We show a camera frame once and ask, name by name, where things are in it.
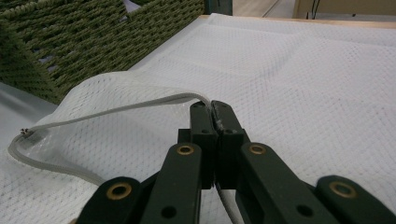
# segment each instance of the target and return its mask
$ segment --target white textured fabric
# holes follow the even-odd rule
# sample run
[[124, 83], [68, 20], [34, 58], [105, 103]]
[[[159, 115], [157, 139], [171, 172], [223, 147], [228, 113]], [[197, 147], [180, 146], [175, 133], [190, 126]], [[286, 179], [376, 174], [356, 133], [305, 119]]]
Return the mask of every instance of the white textured fabric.
[[[36, 130], [15, 147], [103, 179], [143, 180], [189, 126], [192, 102], [160, 104], [206, 95], [231, 105], [250, 139], [302, 180], [345, 176], [396, 212], [396, 31], [212, 15], [148, 58], [73, 89], [37, 127], [76, 122]], [[128, 107], [147, 101], [155, 106]], [[130, 110], [90, 117], [115, 108]], [[6, 152], [0, 166], [0, 223], [66, 223], [95, 190]], [[230, 222], [215, 191], [202, 201], [203, 223]]]

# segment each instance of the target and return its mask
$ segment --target green woven basket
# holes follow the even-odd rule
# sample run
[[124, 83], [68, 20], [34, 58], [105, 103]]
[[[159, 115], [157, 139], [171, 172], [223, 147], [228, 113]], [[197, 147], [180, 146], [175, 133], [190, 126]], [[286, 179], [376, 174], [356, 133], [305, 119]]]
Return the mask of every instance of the green woven basket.
[[203, 0], [0, 0], [0, 81], [59, 104], [81, 81], [127, 70], [204, 11]]

